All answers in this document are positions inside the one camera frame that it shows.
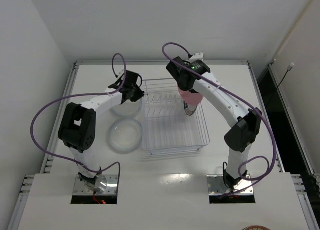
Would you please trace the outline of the white wire dish rack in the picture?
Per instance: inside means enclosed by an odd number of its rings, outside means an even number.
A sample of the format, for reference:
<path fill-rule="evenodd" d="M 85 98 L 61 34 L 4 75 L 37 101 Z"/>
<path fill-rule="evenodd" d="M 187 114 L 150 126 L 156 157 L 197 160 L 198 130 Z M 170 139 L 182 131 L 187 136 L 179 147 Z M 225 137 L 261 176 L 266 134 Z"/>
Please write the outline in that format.
<path fill-rule="evenodd" d="M 204 111 L 199 105 L 192 116 L 172 78 L 142 82 L 142 147 L 149 156 L 193 153 L 210 143 Z"/>

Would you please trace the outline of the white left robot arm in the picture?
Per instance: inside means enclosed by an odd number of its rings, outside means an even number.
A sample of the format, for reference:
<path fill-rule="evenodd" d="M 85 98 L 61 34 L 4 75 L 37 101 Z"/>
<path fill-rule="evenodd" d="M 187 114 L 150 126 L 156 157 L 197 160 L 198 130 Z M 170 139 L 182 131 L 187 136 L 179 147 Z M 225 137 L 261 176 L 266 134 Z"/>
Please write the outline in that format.
<path fill-rule="evenodd" d="M 58 138 L 69 148 L 78 166 L 79 179 L 92 191 L 102 193 L 107 179 L 92 149 L 98 117 L 126 102 L 135 103 L 145 96 L 142 76 L 123 70 L 105 92 L 82 103 L 70 102 L 59 127 Z"/>

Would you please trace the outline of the green rimmed white plate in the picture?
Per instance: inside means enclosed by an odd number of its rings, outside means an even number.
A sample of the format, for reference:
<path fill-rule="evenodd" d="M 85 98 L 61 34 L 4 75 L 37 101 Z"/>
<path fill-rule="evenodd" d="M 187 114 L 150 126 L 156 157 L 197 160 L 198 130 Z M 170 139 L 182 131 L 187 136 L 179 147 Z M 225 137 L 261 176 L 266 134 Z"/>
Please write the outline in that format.
<path fill-rule="evenodd" d="M 187 116 L 193 116 L 197 111 L 198 105 L 191 105 L 184 101 L 183 107 Z"/>

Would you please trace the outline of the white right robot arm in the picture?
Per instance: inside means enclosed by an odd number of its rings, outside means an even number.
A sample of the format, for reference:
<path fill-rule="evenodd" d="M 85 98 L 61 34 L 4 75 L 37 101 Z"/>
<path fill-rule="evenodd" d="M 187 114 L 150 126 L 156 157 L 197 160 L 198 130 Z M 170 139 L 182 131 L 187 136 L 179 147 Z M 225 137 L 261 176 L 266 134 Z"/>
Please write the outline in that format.
<path fill-rule="evenodd" d="M 203 62 L 203 54 L 191 57 L 191 63 L 180 57 L 179 64 L 217 84 L 212 86 L 185 69 L 178 67 L 178 91 L 183 99 L 184 110 L 192 116 L 203 99 L 207 99 L 225 118 L 230 130 L 224 136 L 229 147 L 228 162 L 223 170 L 224 184 L 231 190 L 246 177 L 249 152 L 260 132 L 261 119 L 251 108 L 221 90 L 221 85 L 210 68 Z"/>

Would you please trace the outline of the pink plastic plate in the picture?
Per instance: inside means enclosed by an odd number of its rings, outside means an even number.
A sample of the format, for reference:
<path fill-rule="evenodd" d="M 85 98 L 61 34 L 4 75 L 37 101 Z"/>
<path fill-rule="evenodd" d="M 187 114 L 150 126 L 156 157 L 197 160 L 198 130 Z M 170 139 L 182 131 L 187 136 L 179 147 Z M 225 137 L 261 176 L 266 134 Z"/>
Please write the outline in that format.
<path fill-rule="evenodd" d="M 183 101 L 191 106 L 199 105 L 204 99 L 204 96 L 201 95 L 200 93 L 192 93 L 191 91 L 184 91 L 184 90 L 181 90 L 179 87 L 178 87 L 178 91 Z"/>

